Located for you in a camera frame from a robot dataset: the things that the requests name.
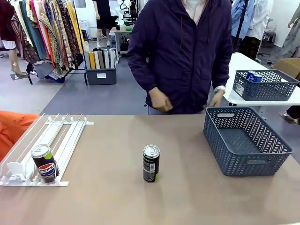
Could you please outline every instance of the basket rim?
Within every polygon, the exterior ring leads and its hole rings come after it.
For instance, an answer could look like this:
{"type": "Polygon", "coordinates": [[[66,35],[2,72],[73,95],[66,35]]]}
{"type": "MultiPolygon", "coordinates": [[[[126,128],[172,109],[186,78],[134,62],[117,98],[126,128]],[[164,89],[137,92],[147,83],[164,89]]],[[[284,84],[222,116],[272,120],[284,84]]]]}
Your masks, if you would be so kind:
{"type": "Polygon", "coordinates": [[[225,107],[207,107],[206,109],[205,109],[205,111],[206,111],[206,115],[208,115],[209,116],[209,118],[211,119],[211,121],[212,121],[212,123],[213,123],[213,125],[214,125],[214,127],[217,129],[217,132],[218,132],[218,134],[220,135],[220,137],[222,138],[222,141],[223,141],[223,143],[225,144],[225,146],[226,146],[226,148],[232,153],[232,154],[235,154],[235,155],[251,155],[251,156],[255,156],[255,155],[257,155],[257,156],[261,156],[261,155],[270,155],[270,156],[273,156],[273,155],[290,155],[290,154],[292,154],[294,151],[293,151],[293,148],[286,142],[286,140],[282,137],[282,136],[280,136],[273,128],[271,128],[271,126],[267,123],[267,121],[265,121],[252,107],[250,107],[250,106],[244,106],[244,107],[236,107],[236,106],[225,106],[225,107]],[[283,142],[286,146],[287,146],[287,149],[289,149],[290,150],[290,152],[281,152],[281,153],[236,153],[236,152],[233,152],[233,151],[231,151],[231,149],[228,147],[228,145],[227,145],[227,143],[225,142],[225,140],[224,140],[224,138],[223,138],[223,136],[221,135],[221,133],[219,132],[219,129],[217,128],[217,126],[216,126],[216,124],[214,123],[214,121],[213,121],[213,119],[211,118],[211,116],[210,116],[210,114],[209,114],[209,112],[208,112],[208,110],[212,110],[212,109],[231,109],[231,110],[233,110],[233,109],[249,109],[249,110],[251,110],[252,112],[254,112],[254,114],[256,115],[256,116],[258,116],[262,121],[263,121],[263,123],[264,123],[264,125],[268,128],[268,129],[270,129],[274,134],[276,134],[278,137],[280,137],[280,140],[281,140],[281,142],[283,142]]]}
{"type": "Polygon", "coordinates": [[[254,70],[236,70],[235,71],[235,74],[241,76],[242,78],[244,78],[246,81],[250,82],[250,83],[255,83],[255,84],[262,84],[262,83],[280,83],[280,84],[284,84],[284,83],[299,83],[299,81],[296,79],[296,78],[293,78],[291,77],[290,75],[282,72],[281,70],[279,69],[254,69],[254,70]],[[261,72],[261,71],[279,71],[280,73],[290,77],[291,79],[293,79],[294,81],[291,81],[291,82],[252,82],[252,81],[249,81],[247,80],[245,77],[243,77],[241,74],[238,74],[238,72],[248,72],[248,71],[254,71],[254,72],[261,72]]]}

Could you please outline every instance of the hand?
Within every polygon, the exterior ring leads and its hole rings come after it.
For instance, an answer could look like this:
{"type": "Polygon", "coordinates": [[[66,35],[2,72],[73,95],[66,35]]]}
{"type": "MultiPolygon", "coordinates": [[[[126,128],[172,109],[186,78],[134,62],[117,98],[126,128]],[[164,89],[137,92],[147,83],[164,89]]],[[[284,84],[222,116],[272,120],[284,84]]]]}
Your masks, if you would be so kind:
{"type": "Polygon", "coordinates": [[[158,88],[155,87],[152,90],[150,90],[149,95],[151,98],[153,108],[158,109],[164,113],[173,109],[173,106],[167,95],[162,93],[158,88]]]}
{"type": "Polygon", "coordinates": [[[212,101],[210,103],[210,107],[220,107],[221,106],[221,100],[225,93],[225,90],[219,89],[215,93],[214,97],[212,98],[212,101]]]}

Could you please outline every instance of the plastic basket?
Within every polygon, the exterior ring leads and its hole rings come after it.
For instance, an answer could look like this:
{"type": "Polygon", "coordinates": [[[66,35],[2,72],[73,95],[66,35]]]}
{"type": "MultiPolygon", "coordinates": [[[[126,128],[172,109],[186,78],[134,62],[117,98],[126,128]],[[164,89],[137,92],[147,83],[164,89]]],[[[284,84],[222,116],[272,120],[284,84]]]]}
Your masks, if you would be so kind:
{"type": "Polygon", "coordinates": [[[280,70],[254,70],[262,81],[254,83],[246,79],[248,70],[237,70],[233,90],[245,101],[287,101],[298,80],[280,70]]]}
{"type": "Polygon", "coordinates": [[[292,153],[250,107],[207,108],[204,134],[226,176],[274,175],[292,153]]]}

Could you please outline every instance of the white rack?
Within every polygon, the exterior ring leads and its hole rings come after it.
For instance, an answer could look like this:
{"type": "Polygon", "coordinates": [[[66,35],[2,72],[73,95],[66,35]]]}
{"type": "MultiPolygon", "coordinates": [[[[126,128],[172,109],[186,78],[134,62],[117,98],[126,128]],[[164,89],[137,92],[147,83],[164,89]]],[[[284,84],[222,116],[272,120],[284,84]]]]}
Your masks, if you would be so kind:
{"type": "Polygon", "coordinates": [[[37,124],[41,124],[40,121],[45,120],[45,117],[45,115],[42,115],[38,119],[34,126],[30,128],[27,134],[23,136],[10,151],[9,155],[2,161],[0,166],[0,186],[51,187],[68,185],[69,182],[61,181],[61,178],[85,125],[93,125],[94,123],[89,122],[87,117],[83,115],[80,115],[77,120],[74,120],[74,117],[69,114],[65,116],[58,114],[54,119],[48,116],[44,125],[38,130],[27,147],[23,151],[20,151],[21,147],[19,145],[27,138],[28,134],[34,133],[34,129],[37,129],[37,124]],[[52,149],[52,154],[60,170],[54,183],[44,183],[31,157],[31,150],[39,144],[47,144],[52,149]]]}

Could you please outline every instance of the table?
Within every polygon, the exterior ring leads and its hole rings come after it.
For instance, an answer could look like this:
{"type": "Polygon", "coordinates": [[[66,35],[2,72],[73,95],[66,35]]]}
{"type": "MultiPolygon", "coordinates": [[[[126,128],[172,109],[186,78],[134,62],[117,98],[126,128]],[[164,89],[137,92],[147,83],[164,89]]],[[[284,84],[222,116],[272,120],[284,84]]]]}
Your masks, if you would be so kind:
{"type": "Polygon", "coordinates": [[[120,27],[120,30],[117,30],[116,27],[111,29],[112,33],[116,35],[116,49],[117,49],[117,63],[119,63],[120,55],[119,54],[127,54],[127,51],[121,51],[120,49],[120,38],[124,35],[124,33],[131,33],[131,30],[126,30],[126,27],[120,27]]]}
{"type": "Polygon", "coordinates": [[[84,128],[64,173],[69,185],[0,187],[2,225],[300,221],[300,166],[292,156],[273,177],[226,177],[204,137],[204,115],[88,118],[95,124],[84,128]],[[161,149],[155,183],[143,180],[147,144],[161,149]]]}
{"type": "Polygon", "coordinates": [[[245,101],[235,91],[233,91],[233,84],[236,70],[259,70],[267,69],[247,56],[237,52],[232,54],[229,63],[229,79],[226,84],[226,92],[224,98],[231,104],[236,105],[251,105],[251,106],[265,106],[265,105],[300,105],[300,88],[296,87],[288,101],[245,101]]]}

